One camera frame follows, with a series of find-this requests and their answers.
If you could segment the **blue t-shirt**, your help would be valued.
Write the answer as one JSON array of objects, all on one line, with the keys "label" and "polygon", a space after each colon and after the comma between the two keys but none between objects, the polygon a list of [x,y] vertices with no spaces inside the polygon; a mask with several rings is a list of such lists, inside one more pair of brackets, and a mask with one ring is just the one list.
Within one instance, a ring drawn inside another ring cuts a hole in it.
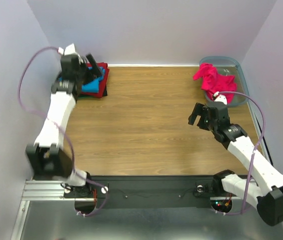
[{"label": "blue t-shirt", "polygon": [[105,74],[105,68],[91,65],[84,65],[79,71],[73,71],[70,74],[61,70],[51,86],[51,92],[53,94],[66,92],[74,97],[86,93],[98,94]]}]

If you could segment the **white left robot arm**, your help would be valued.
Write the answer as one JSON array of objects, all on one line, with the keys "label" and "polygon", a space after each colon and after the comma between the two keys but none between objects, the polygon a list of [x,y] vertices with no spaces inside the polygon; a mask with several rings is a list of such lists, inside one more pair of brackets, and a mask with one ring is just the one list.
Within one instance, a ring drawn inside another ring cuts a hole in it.
[{"label": "white left robot arm", "polygon": [[93,191],[91,175],[76,169],[75,156],[64,151],[64,142],[70,141],[66,128],[82,86],[102,77],[103,72],[90,53],[86,60],[74,53],[62,55],[60,65],[42,129],[34,143],[26,146],[25,153],[35,176],[56,178],[75,187],[81,197],[88,197]]}]

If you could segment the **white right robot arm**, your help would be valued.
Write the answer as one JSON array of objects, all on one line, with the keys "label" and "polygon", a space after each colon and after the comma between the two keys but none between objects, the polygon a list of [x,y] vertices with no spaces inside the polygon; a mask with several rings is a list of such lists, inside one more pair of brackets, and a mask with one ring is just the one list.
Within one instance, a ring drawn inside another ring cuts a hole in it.
[{"label": "white right robot arm", "polygon": [[212,191],[217,195],[230,193],[254,207],[269,226],[283,222],[283,174],[255,149],[252,140],[238,124],[230,122],[227,106],[219,101],[202,104],[197,102],[188,124],[212,132],[214,138],[234,155],[254,179],[242,179],[227,169],[214,175]]}]

